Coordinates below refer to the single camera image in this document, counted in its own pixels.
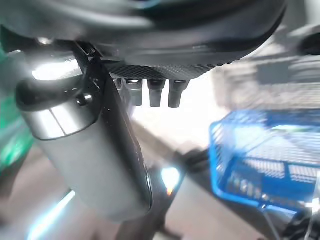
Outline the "right robot hand dark palm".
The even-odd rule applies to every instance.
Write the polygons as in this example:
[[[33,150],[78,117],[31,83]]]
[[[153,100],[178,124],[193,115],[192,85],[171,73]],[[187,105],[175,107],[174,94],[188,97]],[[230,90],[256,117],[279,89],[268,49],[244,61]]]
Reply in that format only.
[[[122,95],[147,80],[170,108],[190,80],[259,48],[284,0],[3,0],[0,42],[23,54],[15,103],[35,142],[81,200],[125,222],[153,205],[152,184]]]

